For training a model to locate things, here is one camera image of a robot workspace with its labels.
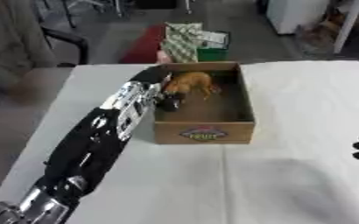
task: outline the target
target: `cardboard box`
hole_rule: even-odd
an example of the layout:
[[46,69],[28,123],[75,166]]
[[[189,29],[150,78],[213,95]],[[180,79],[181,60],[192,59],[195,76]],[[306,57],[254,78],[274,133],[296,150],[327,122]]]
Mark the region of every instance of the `cardboard box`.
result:
[[205,62],[165,65],[178,75],[206,72],[222,91],[203,100],[195,89],[176,112],[155,112],[158,144],[248,144],[255,127],[250,99],[241,68],[235,62]]

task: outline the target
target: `white cabinet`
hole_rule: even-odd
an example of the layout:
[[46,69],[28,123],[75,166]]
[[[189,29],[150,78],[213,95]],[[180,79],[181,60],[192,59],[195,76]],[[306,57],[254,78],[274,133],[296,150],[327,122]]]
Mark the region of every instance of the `white cabinet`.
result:
[[329,0],[270,0],[267,17],[279,34],[291,34],[298,25],[317,22]]

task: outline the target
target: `brown toy dog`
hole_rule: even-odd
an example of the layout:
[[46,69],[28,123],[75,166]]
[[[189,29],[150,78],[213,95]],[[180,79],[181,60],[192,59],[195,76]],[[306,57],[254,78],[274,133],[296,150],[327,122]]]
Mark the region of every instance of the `brown toy dog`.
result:
[[188,94],[192,88],[199,88],[204,93],[206,100],[211,92],[218,92],[218,88],[212,85],[211,76],[202,72],[184,73],[174,77],[165,88],[167,94]]

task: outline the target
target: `robotic arm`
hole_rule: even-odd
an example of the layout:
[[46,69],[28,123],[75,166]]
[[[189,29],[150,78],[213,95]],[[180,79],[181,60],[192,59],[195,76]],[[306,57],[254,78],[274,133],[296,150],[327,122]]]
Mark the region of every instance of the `robotic arm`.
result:
[[45,174],[21,202],[0,202],[0,223],[65,223],[80,199],[101,183],[147,110],[158,102],[169,110],[178,107],[168,107],[175,97],[162,93],[170,76],[160,66],[150,67],[93,109],[54,149]]

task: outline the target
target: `white tablecloth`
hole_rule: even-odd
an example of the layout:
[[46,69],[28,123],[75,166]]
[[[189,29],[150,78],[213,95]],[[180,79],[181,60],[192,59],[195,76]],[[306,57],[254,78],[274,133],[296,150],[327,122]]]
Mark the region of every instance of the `white tablecloth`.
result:
[[[146,66],[79,66],[0,187],[18,202],[90,109]],[[243,66],[250,145],[156,145],[152,115],[68,223],[359,224],[359,62]]]

